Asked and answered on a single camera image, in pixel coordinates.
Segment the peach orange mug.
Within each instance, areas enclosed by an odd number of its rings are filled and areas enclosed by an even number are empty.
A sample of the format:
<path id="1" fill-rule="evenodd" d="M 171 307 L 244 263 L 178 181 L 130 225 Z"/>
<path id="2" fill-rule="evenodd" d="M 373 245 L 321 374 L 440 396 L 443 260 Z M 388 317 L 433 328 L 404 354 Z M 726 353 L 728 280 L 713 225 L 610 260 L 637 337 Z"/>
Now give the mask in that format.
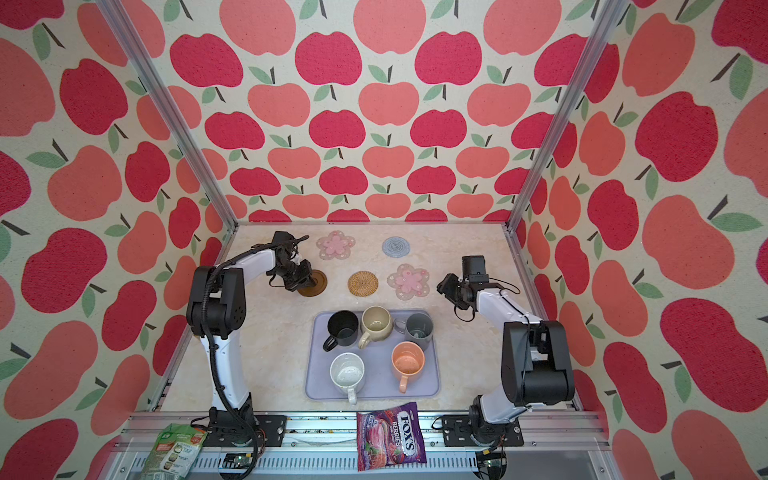
<path id="1" fill-rule="evenodd" d="M 391 363 L 398 383 L 398 390 L 405 394 L 409 382 L 421 374 L 426 363 L 425 354 L 416 343 L 403 341 L 392 350 Z"/>

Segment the woven rattan round coaster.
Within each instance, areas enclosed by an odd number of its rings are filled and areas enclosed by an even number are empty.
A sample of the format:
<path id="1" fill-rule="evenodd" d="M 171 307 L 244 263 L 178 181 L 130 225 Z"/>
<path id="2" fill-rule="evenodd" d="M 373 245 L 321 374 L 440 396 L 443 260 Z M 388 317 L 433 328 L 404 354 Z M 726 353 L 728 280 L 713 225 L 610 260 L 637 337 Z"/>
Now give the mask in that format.
<path id="1" fill-rule="evenodd" d="M 347 287 L 354 296 L 368 297 L 378 290 L 379 281 L 377 276 L 370 271 L 358 271 L 349 277 Z"/>

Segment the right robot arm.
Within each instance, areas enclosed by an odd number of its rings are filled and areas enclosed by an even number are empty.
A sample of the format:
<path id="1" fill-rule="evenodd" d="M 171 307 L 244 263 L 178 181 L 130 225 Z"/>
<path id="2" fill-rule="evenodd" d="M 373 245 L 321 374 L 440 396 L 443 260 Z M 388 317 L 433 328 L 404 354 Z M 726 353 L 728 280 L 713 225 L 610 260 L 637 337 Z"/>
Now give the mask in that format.
<path id="1" fill-rule="evenodd" d="M 509 292 L 485 274 L 459 278 L 447 274 L 437 292 L 456 311 L 472 310 L 502 333 L 500 385 L 479 395 L 468 411 L 470 438 L 495 447 L 514 429 L 514 421 L 533 405 L 553 406 L 575 395 L 575 377 L 565 327 L 523 309 Z"/>

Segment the brown wooden round coaster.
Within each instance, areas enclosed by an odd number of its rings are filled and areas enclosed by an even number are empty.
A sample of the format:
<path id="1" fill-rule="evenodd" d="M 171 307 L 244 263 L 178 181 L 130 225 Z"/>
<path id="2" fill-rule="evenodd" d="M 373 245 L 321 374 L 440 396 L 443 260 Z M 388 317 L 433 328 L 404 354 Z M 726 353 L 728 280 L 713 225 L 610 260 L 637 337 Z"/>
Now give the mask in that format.
<path id="1" fill-rule="evenodd" d="M 304 297 L 316 297 L 323 293 L 327 288 L 328 281 L 324 272 L 313 270 L 307 284 L 298 289 L 300 295 Z"/>

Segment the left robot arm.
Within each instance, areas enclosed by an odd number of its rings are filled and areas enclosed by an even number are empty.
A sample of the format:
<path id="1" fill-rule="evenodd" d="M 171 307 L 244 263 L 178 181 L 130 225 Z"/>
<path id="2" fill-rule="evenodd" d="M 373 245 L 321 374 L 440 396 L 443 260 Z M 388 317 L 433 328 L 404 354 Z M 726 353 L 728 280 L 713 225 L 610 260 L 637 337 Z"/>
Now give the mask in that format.
<path id="1" fill-rule="evenodd" d="M 247 316 L 246 284 L 265 275 L 281 278 L 291 292 L 316 286 L 311 263 L 299 258 L 299 244 L 308 239 L 277 231 L 271 242 L 253 245 L 216 266 L 198 267 L 193 274 L 186 319 L 205 349 L 211 372 L 209 430 L 226 444 L 254 450 L 266 445 L 266 434 L 253 413 L 240 353 L 239 330 Z"/>

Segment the black mug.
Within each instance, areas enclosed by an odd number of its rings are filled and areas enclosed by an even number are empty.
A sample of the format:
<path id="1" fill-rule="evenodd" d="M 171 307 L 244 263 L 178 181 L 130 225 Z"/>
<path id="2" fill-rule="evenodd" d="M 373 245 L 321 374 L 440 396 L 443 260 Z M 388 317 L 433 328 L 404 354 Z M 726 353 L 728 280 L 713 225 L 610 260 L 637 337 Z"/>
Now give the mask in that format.
<path id="1" fill-rule="evenodd" d="M 323 350 L 325 352 L 330 352 L 337 346 L 350 346 L 357 341 L 359 319 L 352 311 L 337 311 L 330 316 L 327 330 L 329 336 L 323 343 Z"/>

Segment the grey woven round coaster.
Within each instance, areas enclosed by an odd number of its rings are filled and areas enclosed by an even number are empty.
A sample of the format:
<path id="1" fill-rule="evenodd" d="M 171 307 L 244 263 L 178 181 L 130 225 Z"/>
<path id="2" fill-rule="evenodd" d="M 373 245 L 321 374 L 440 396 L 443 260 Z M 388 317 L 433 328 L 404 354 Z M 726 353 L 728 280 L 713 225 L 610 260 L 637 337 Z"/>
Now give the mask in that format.
<path id="1" fill-rule="evenodd" d="M 383 253 L 391 258 L 403 258 L 407 256 L 410 251 L 410 243 L 399 236 L 392 236 L 385 239 L 382 243 Z"/>

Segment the pink flower coaster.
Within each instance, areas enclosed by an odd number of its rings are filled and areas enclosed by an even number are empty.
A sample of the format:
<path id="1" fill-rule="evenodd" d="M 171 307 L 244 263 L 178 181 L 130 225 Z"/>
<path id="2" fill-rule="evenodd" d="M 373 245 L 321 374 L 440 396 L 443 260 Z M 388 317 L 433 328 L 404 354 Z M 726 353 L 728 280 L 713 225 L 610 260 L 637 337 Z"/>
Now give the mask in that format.
<path id="1" fill-rule="evenodd" d="M 408 301 L 414 297 L 423 298 L 429 294 L 429 279 L 430 274 L 426 269 L 401 264 L 395 273 L 387 277 L 387 284 L 394 289 L 398 299 Z"/>
<path id="2" fill-rule="evenodd" d="M 339 230 L 332 231 L 316 241 L 316 246 L 319 249 L 319 258 L 325 261 L 348 259 L 355 245 L 356 240 L 354 237 L 345 235 Z"/>

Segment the cream beige mug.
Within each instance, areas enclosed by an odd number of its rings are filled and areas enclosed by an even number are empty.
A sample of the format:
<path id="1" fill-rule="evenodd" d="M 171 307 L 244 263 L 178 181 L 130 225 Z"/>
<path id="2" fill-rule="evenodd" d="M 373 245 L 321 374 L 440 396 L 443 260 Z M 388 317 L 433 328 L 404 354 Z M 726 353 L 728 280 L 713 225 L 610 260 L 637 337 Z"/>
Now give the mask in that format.
<path id="1" fill-rule="evenodd" d="M 370 343 L 385 340 L 392 333 L 394 322 L 390 312 L 380 306 L 371 306 L 362 314 L 362 335 L 358 348 L 364 349 Z"/>

